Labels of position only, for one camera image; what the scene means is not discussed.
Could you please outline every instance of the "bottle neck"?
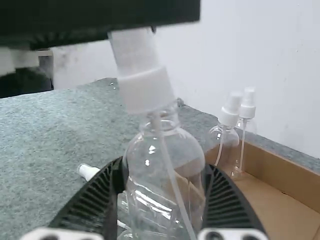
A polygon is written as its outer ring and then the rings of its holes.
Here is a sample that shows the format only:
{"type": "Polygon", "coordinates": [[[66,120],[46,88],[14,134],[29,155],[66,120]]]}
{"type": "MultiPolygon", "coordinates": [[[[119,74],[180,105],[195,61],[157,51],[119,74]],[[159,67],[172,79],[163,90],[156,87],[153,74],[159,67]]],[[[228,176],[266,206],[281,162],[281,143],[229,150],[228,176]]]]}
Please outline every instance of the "bottle neck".
{"type": "Polygon", "coordinates": [[[172,131],[180,127],[178,118],[177,102],[168,105],[158,111],[150,112],[143,115],[140,120],[139,129],[143,134],[155,134],[156,129],[154,126],[155,121],[160,119],[160,128],[163,132],[172,131]]]}
{"type": "Polygon", "coordinates": [[[252,118],[244,118],[244,117],[239,117],[239,119],[242,121],[242,122],[252,122],[253,119],[252,118]]]}
{"type": "Polygon", "coordinates": [[[227,126],[227,125],[223,125],[222,123],[218,122],[218,127],[221,130],[226,130],[226,131],[230,131],[232,129],[234,129],[234,126],[227,126]]]}

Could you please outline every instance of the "cardboard box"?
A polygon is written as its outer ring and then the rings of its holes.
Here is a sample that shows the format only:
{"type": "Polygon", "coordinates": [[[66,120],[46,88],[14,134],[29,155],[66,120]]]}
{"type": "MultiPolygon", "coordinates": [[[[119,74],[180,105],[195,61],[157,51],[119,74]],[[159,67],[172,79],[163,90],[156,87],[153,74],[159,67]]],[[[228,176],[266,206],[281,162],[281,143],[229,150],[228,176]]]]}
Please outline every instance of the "cardboard box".
{"type": "Polygon", "coordinates": [[[271,240],[320,240],[320,175],[246,143],[235,180],[271,240]]]}

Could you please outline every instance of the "white spray nozzle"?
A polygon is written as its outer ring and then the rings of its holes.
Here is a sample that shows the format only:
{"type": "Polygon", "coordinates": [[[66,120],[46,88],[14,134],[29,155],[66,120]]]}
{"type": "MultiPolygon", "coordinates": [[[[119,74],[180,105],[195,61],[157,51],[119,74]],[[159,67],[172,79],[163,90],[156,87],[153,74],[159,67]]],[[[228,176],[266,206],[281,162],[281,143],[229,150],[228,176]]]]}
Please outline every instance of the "white spray nozzle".
{"type": "Polygon", "coordinates": [[[150,113],[176,99],[150,27],[114,31],[109,38],[120,94],[129,114],[150,113]]]}
{"type": "Polygon", "coordinates": [[[81,163],[76,170],[76,172],[81,177],[85,178],[87,182],[89,182],[99,171],[100,171],[99,168],[90,166],[85,163],[81,163]]]}
{"type": "Polygon", "coordinates": [[[253,119],[256,114],[255,104],[256,90],[254,87],[246,87],[242,99],[239,116],[244,119],[253,119]]]}
{"type": "Polygon", "coordinates": [[[241,105],[242,94],[237,91],[231,92],[226,103],[221,108],[218,121],[225,125],[234,127],[237,124],[239,118],[239,109],[241,105]]]}

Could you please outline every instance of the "spray bottle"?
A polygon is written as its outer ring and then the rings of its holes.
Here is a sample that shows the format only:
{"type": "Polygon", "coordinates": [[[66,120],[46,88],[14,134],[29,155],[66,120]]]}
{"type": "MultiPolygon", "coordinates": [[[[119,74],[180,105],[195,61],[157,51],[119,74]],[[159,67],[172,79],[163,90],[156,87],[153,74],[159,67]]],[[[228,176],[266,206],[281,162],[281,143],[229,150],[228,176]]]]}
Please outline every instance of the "spray bottle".
{"type": "Polygon", "coordinates": [[[253,87],[246,87],[244,89],[244,96],[239,111],[239,119],[236,123],[236,127],[242,130],[240,161],[237,167],[240,174],[242,173],[244,166],[246,132],[257,134],[257,125],[253,119],[256,115],[255,92],[256,91],[253,87]]]}
{"type": "Polygon", "coordinates": [[[210,129],[205,138],[205,161],[223,170],[228,176],[235,174],[238,162],[239,135],[234,127],[239,118],[242,95],[232,92],[221,108],[218,125],[210,129]]]}
{"type": "Polygon", "coordinates": [[[191,239],[201,228],[204,153],[180,128],[177,103],[148,28],[109,36],[127,112],[140,115],[140,133],[123,155],[134,239],[191,239]]]}

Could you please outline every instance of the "gray felt surface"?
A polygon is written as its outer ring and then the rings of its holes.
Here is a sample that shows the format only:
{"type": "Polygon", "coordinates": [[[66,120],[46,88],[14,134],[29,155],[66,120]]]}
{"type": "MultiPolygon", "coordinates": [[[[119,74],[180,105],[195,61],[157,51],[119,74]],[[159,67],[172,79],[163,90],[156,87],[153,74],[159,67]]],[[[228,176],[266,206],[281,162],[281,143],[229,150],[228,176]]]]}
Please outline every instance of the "gray felt surface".
{"type": "MultiPolygon", "coordinates": [[[[70,90],[0,100],[0,240],[17,240],[47,225],[84,185],[80,163],[103,167],[121,156],[138,132],[114,79],[70,90]]],[[[216,117],[179,109],[182,127],[203,145],[216,117]]],[[[319,160],[260,136],[248,140],[320,172],[319,160]]]]}

